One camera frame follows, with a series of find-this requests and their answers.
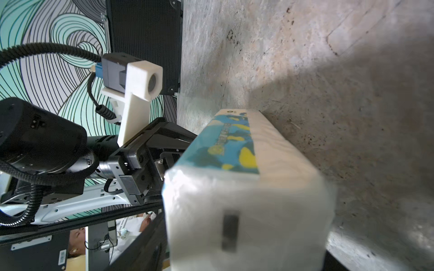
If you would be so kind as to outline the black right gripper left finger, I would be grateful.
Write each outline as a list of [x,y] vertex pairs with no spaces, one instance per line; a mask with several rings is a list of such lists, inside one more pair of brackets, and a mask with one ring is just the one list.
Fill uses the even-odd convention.
[[106,270],[161,271],[166,249],[166,222],[162,212]]

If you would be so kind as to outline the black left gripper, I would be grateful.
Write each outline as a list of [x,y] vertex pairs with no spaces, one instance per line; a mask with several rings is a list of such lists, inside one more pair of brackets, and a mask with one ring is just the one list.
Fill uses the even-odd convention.
[[123,146],[117,136],[88,138],[88,147],[99,158],[91,178],[113,180],[131,205],[141,206],[161,199],[165,171],[174,166],[196,134],[159,117]]

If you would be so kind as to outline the elephant print tissue pack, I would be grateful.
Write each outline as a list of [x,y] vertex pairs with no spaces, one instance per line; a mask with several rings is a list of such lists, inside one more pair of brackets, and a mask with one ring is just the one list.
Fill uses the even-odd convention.
[[174,271],[323,268],[336,189],[260,111],[219,111],[162,196]]

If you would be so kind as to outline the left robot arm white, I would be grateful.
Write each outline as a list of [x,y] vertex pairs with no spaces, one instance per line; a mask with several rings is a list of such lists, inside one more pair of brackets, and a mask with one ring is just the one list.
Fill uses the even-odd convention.
[[1,101],[1,226],[32,227],[115,204],[160,199],[164,172],[195,139],[158,118],[125,144],[19,98]]

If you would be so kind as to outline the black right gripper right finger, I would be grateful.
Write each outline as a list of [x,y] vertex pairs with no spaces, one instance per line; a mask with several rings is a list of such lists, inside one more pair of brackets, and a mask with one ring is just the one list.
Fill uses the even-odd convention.
[[329,251],[326,251],[322,271],[348,271]]

